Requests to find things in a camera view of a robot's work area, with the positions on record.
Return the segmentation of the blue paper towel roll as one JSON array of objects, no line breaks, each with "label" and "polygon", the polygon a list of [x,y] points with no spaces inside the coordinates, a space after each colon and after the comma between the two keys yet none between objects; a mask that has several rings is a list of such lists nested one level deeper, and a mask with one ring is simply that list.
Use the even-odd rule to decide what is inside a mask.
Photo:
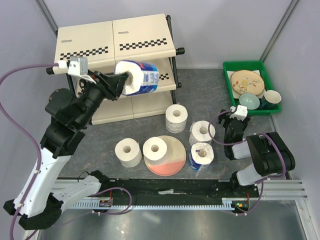
[{"label": "blue paper towel roll", "polygon": [[121,60],[115,66],[115,74],[127,74],[122,94],[134,96],[153,93],[159,84],[159,70],[151,63],[134,60]]}]

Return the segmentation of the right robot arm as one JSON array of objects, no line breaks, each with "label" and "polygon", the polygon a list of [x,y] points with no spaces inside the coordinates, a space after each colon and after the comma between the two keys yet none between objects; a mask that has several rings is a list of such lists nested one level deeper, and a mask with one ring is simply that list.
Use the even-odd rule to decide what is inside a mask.
[{"label": "right robot arm", "polygon": [[225,156],[231,160],[251,158],[246,168],[234,172],[229,179],[229,191],[235,197],[265,180],[284,179],[287,172],[295,169],[296,161],[283,139],[276,132],[253,134],[244,137],[250,116],[235,115],[238,109],[222,109],[217,123],[224,128],[223,146]]}]

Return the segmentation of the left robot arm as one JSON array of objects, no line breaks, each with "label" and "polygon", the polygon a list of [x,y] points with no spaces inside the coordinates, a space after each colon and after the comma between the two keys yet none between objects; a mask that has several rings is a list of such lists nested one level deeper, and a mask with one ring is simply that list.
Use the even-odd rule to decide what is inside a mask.
[{"label": "left robot arm", "polygon": [[84,84],[80,97],[67,88],[55,90],[45,111],[51,122],[36,145],[37,160],[29,179],[16,199],[4,203],[4,210],[20,216],[24,230],[50,228],[71,205],[85,197],[106,196],[110,191],[108,179],[96,170],[84,180],[60,192],[52,192],[53,184],[64,165],[85,137],[83,130],[104,99],[116,101],[123,92],[128,73],[107,75],[89,72],[93,82]]}]

